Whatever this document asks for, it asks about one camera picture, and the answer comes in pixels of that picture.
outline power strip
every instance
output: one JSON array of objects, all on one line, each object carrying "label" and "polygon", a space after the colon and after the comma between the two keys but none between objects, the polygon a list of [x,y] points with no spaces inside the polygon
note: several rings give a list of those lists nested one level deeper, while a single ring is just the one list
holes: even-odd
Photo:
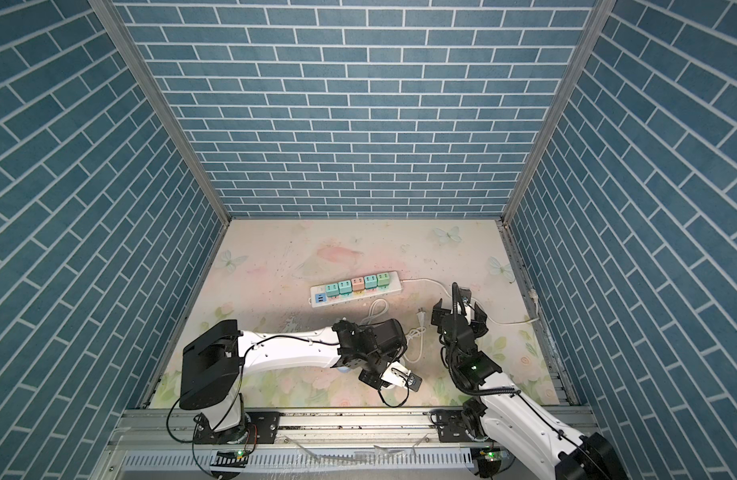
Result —
[{"label": "power strip", "polygon": [[[379,285],[386,280],[389,280],[387,285]],[[398,293],[401,290],[401,279],[398,276],[398,272],[383,272],[381,274],[360,276],[326,285],[311,286],[310,305],[313,308],[335,305],[351,300],[363,300],[373,296]]]}]

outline floral tabletop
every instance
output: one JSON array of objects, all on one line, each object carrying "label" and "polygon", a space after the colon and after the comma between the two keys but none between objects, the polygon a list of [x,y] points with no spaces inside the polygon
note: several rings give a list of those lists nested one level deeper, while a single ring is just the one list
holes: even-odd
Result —
[{"label": "floral tabletop", "polygon": [[[331,326],[343,317],[359,322],[373,299],[313,309],[309,287],[356,276],[397,270],[402,279],[428,278],[450,286],[457,282],[489,318],[481,350],[499,363],[516,385],[544,405],[557,404],[553,382],[528,320],[521,294],[493,220],[234,220],[220,253],[152,398],[150,408],[170,408],[180,391],[182,349],[216,322],[237,319],[242,330],[305,332]],[[431,282],[404,283],[402,293],[384,297],[389,312],[375,322],[395,318],[404,331],[419,326],[417,312],[427,312],[440,298],[451,302]],[[409,365],[420,375],[421,389],[407,406],[460,405],[462,395],[440,359],[434,327],[409,341]],[[381,406],[376,391],[358,380],[359,370],[300,367],[243,378],[248,407]],[[392,404],[405,390],[391,389]]]}]

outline metal frame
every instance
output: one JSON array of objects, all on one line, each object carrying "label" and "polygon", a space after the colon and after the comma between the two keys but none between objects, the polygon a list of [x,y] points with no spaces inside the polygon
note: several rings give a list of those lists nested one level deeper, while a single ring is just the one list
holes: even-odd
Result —
[{"label": "metal frame", "polygon": [[550,143],[550,138],[555,132],[558,121],[561,120],[563,110],[566,109],[566,104],[568,104],[571,94],[574,93],[574,87],[579,77],[582,76],[582,71],[585,69],[585,64],[587,64],[587,60],[593,52],[595,42],[601,36],[604,24],[606,24],[606,20],[616,2],[617,0],[598,0],[590,12],[590,16],[587,17],[579,44],[571,55],[571,60],[568,62],[564,77],[561,79],[561,84],[558,85],[550,108],[547,109],[545,122],[542,124],[542,128],[539,129],[539,133],[534,140],[534,145],[531,147],[531,151],[526,158],[526,164],[518,174],[515,188],[508,199],[507,206],[505,206],[505,212],[502,214],[502,221],[505,222],[505,225],[509,225],[517,213],[517,207],[521,204],[521,200],[523,200],[523,196],[526,194],[528,184],[531,182],[531,178],[534,177],[534,172],[537,171],[539,162],[542,161],[542,155],[545,154],[547,145]]},{"label": "metal frame", "polygon": [[180,151],[182,160],[190,168],[200,189],[206,195],[206,198],[209,199],[211,207],[216,212],[216,215],[220,217],[222,225],[229,225],[230,216],[227,208],[225,208],[219,194],[213,185],[211,185],[211,180],[209,180],[206,171],[200,164],[200,160],[192,148],[190,141],[187,139],[184,130],[182,130],[182,126],[171,111],[171,107],[169,107],[166,97],[160,90],[160,86],[152,76],[150,68],[147,67],[142,52],[136,46],[120,13],[118,13],[111,0],[89,0],[89,4],[94,9],[94,13],[96,13],[107,34],[110,35],[110,39],[115,44],[120,56],[123,57],[134,79],[136,79],[136,82],[142,88],[144,96],[150,102],[150,106],[163,124],[163,128],[166,129],[174,145]]},{"label": "metal frame", "polygon": [[192,307],[195,306],[195,302],[198,301],[198,295],[200,295],[200,291],[203,288],[203,283],[206,283],[206,278],[209,276],[211,265],[214,264],[216,255],[219,254],[220,247],[222,246],[222,241],[224,240],[224,236],[227,233],[228,226],[229,225],[223,224],[221,227],[220,234],[216,238],[216,243],[211,249],[209,258],[206,260],[206,265],[203,266],[203,270],[198,276],[198,281],[195,284],[195,288],[192,289],[192,292],[190,293],[190,298],[187,299],[187,303],[185,303],[184,309],[182,310],[182,315],[180,316],[179,321],[174,327],[171,338],[166,344],[166,349],[163,351],[160,360],[158,360],[158,364],[153,371],[150,381],[148,381],[147,385],[145,386],[144,393],[139,401],[139,405],[141,408],[147,408],[147,406],[150,405],[150,399],[153,395],[155,395],[155,389],[158,387],[158,382],[160,382],[163,370],[166,369],[166,366],[171,360],[171,355],[173,355],[173,352],[176,349],[176,344],[177,342],[179,342],[179,339],[182,336],[182,331],[184,330],[184,326],[187,324],[187,319],[190,317]]},{"label": "metal frame", "polygon": [[517,249],[515,238],[513,238],[509,226],[503,225],[499,220],[497,220],[497,228],[502,236],[502,243],[505,244],[508,259],[510,260],[510,265],[512,265],[513,274],[515,274],[515,282],[521,290],[521,296],[523,296],[523,301],[526,304],[528,315],[530,318],[539,318],[538,321],[532,323],[532,326],[539,342],[539,349],[542,351],[542,356],[547,363],[547,368],[550,370],[551,376],[554,373],[558,375],[566,393],[568,403],[570,405],[579,405],[579,396],[568,374],[568,370],[566,370],[566,366],[563,363],[561,352],[557,348],[552,331],[550,331],[550,326],[547,324],[547,319],[540,311],[537,311],[534,301],[528,296],[528,290],[534,288],[534,285],[528,276],[526,263],[523,261],[521,252]]},{"label": "metal frame", "polygon": [[[490,446],[491,442],[440,443],[429,413],[434,407],[409,408],[279,408],[280,423],[275,443],[258,445],[258,452],[289,452],[292,448],[319,448],[353,452],[355,449],[413,448],[417,454],[445,447]],[[548,406],[547,411],[562,422],[591,435],[598,430],[589,406]],[[249,412],[269,411],[248,408]],[[189,452],[189,444],[175,443],[166,432],[166,409],[125,410],[90,476],[92,480],[114,480],[124,469],[126,458]],[[178,438],[192,435],[195,412],[174,410],[170,418],[172,433]],[[196,445],[196,456],[203,459],[222,446]],[[184,470],[184,465],[161,465],[162,471]]]}]

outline blue brick wall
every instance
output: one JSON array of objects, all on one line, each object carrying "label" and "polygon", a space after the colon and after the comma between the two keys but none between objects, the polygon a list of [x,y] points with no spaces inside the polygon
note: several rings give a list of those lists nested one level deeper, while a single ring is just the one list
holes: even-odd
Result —
[{"label": "blue brick wall", "polygon": [[617,2],[514,228],[631,477],[737,479],[737,2]]},{"label": "blue brick wall", "polygon": [[233,216],[496,217],[594,0],[242,3],[116,2]]},{"label": "blue brick wall", "polygon": [[0,1],[0,478],[89,475],[219,229],[86,1]]}]

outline brick wallpaper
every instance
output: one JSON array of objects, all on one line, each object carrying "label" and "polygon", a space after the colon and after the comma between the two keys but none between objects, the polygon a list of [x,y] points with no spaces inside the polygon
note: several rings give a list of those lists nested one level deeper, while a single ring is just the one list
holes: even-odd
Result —
[{"label": "brick wallpaper", "polygon": [[737,479],[737,2],[617,2],[515,234],[631,477]]},{"label": "brick wallpaper", "polygon": [[219,229],[86,1],[0,1],[0,478],[90,474]]},{"label": "brick wallpaper", "polygon": [[496,217],[593,3],[116,5],[233,216]]}]

